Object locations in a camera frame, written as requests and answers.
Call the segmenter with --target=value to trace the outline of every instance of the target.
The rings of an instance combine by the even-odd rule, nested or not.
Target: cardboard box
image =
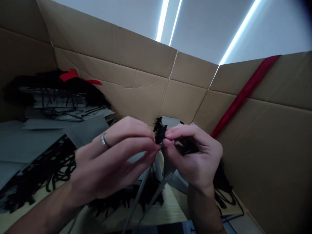
[[[216,64],[50,0],[1,1],[0,56],[1,88],[17,75],[75,68],[102,82],[118,118],[153,126],[165,115],[207,133],[263,60],[222,65],[213,80]],[[282,55],[218,138],[229,181],[267,233],[306,227],[311,74],[312,52]],[[3,99],[0,108],[1,121],[23,116]]]

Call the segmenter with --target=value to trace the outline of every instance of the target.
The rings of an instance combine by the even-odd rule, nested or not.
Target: right hand
[[[163,140],[166,155],[187,182],[206,196],[214,196],[213,180],[222,157],[222,145],[195,124],[179,124],[166,131]],[[175,139],[193,137],[199,152],[182,156],[176,149]]]

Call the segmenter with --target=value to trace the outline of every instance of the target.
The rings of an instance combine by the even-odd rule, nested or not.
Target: ring
[[[106,141],[105,141],[105,139],[104,139],[104,135],[105,135],[105,133],[102,133],[102,135],[101,135],[101,143],[102,143],[102,145],[106,145],[108,148],[110,148],[110,146],[106,143]]]

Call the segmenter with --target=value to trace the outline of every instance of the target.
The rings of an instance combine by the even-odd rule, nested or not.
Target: forearm
[[[189,184],[188,208],[198,234],[220,233],[226,234],[214,198],[214,189],[203,194],[197,188]]]
[[[71,184],[66,182],[20,218],[9,233],[59,233],[81,210],[71,202]]]

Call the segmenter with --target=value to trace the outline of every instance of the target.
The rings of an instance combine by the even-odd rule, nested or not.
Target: silver ring
[[[108,144],[105,142],[104,135],[105,135],[105,133],[102,133],[102,135],[101,135],[101,143],[102,143],[102,145],[107,145],[108,146]]]

